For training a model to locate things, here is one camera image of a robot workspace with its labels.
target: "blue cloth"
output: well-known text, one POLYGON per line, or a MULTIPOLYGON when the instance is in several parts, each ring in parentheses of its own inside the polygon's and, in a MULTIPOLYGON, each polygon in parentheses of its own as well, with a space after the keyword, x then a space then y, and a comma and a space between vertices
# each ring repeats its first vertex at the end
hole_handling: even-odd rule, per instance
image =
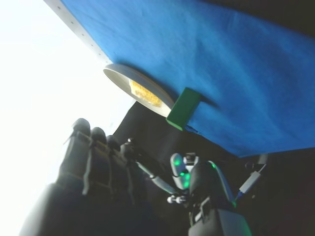
POLYGON ((174 99, 205 99, 188 123, 243 157, 315 147, 315 40, 199 0, 63 0, 114 63, 174 99))

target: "bright white light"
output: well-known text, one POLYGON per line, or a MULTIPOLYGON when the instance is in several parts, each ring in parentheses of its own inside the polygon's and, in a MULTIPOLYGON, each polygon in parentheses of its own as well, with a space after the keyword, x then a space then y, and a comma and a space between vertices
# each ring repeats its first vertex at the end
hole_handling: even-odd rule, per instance
POLYGON ((2 3, 0 33, 0 235, 15 236, 55 180, 72 123, 111 134, 133 99, 43 1, 2 3))

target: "white plate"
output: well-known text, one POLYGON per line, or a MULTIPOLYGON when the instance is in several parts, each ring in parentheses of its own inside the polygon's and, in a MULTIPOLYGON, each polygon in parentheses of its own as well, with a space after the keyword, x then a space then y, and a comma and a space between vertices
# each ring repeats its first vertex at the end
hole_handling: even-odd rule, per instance
POLYGON ((164 117, 167 117, 171 112, 174 105, 172 98, 160 86, 137 70, 121 64, 110 64, 105 67, 104 73, 112 82, 114 82, 114 84, 150 110, 164 117), (132 94, 129 79, 137 82, 162 100, 161 107, 156 107, 144 99, 132 94))

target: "green block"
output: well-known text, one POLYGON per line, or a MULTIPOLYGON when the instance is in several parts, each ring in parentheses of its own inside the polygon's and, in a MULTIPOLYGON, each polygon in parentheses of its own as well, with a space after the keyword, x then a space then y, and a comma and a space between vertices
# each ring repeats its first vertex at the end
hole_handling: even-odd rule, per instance
POLYGON ((191 115, 198 106, 200 98, 201 95, 199 93, 189 88, 185 88, 166 118, 167 122, 183 131, 191 115))

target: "robotic hand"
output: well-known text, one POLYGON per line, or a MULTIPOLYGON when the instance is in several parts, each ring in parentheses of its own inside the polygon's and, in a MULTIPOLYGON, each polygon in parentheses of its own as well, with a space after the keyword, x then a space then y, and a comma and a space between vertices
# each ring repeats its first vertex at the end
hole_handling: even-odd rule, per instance
POLYGON ((20 236, 167 235, 146 202, 141 169, 171 194, 169 203, 189 208, 190 236, 249 236, 245 219, 219 168, 194 153, 170 158, 173 174, 139 148, 119 146, 102 129, 78 119, 66 143, 56 183, 49 185, 20 236))

